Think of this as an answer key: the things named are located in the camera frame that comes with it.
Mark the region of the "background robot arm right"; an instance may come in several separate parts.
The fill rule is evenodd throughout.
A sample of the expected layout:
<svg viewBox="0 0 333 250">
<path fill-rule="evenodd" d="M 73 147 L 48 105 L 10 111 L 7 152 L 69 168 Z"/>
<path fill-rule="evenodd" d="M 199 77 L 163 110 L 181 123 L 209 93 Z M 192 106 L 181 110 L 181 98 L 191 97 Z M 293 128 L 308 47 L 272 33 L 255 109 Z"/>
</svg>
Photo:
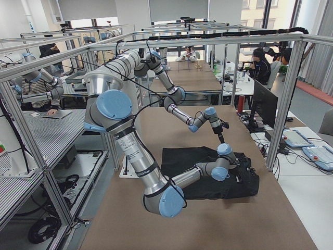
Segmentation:
<svg viewBox="0 0 333 250">
<path fill-rule="evenodd" d="M 188 125 L 191 132 L 196 132 L 209 121 L 213 132 L 222 135 L 223 129 L 229 124 L 220 119 L 214 107 L 198 112 L 194 117 L 178 108 L 178 104 L 185 97 L 184 89 L 175 86 L 165 70 L 158 73 L 159 79 L 169 91 L 163 99 L 167 112 L 176 116 Z M 105 133 L 118 133 L 130 127 L 134 129 L 136 115 L 132 112 L 132 101 L 122 91 L 124 82 L 130 80 L 129 76 L 111 70 L 109 73 L 95 70 L 88 73 L 88 100 L 84 127 L 87 130 Z M 36 112 L 45 112 L 55 117 L 60 108 L 60 99 L 63 95 L 62 80 L 48 73 L 45 69 L 35 70 L 21 77 L 20 83 L 10 81 L 10 87 L 17 101 Z"/>
</svg>

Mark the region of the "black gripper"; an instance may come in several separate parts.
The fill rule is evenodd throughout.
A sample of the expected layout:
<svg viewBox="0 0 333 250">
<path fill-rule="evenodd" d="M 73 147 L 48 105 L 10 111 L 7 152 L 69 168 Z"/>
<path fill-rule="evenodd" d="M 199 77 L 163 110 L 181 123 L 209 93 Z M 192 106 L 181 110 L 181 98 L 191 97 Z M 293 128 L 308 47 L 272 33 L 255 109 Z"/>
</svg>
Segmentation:
<svg viewBox="0 0 333 250">
<path fill-rule="evenodd" d="M 218 136 L 222 136 L 223 127 L 222 126 L 214 127 L 213 132 L 214 132 L 214 134 L 217 134 Z"/>
</svg>

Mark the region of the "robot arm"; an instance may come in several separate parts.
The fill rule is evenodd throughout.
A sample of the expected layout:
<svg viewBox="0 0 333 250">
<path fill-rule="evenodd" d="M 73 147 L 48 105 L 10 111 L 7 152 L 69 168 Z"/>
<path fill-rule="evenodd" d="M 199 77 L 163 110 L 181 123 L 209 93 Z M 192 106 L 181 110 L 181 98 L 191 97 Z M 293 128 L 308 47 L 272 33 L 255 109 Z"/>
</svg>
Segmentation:
<svg viewBox="0 0 333 250">
<path fill-rule="evenodd" d="M 214 107 L 208 107 L 195 117 L 191 117 L 176 105 L 182 94 L 173 92 L 171 100 L 165 100 L 166 110 L 186 124 L 191 132 L 197 132 L 206 122 L 219 137 L 217 159 L 212 162 L 199 161 L 189 169 L 174 176 L 167 177 L 144 144 L 148 130 L 153 124 L 141 127 L 143 135 L 139 135 L 135 125 L 138 114 L 132 111 L 129 96 L 122 91 L 123 81 L 115 74 L 101 70 L 86 75 L 89 94 L 86 107 L 84 127 L 87 130 L 110 134 L 121 147 L 130 162 L 136 176 L 144 185 L 142 205 L 153 214 L 163 217 L 175 217 L 186 207 L 183 188 L 209 176 L 222 182 L 228 178 L 229 172 L 236 168 L 237 158 L 232 148 L 224 142 L 223 123 Z"/>
<path fill-rule="evenodd" d="M 129 49 L 111 61 L 104 63 L 103 68 L 108 70 L 107 75 L 117 77 L 121 81 L 129 80 L 131 73 L 136 77 L 142 77 L 149 70 L 154 71 L 167 90 L 167 96 L 160 98 L 165 110 L 188 125 L 191 132 L 198 131 L 206 121 L 210 123 L 214 134 L 219 137 L 222 136 L 223 129 L 228 128 L 228 123 L 218 117 L 214 107 L 200 111 L 195 117 L 191 117 L 178 108 L 177 105 L 185 99 L 185 90 L 173 83 L 161 64 L 160 56 L 155 51 L 143 54 L 135 49 Z"/>
</svg>

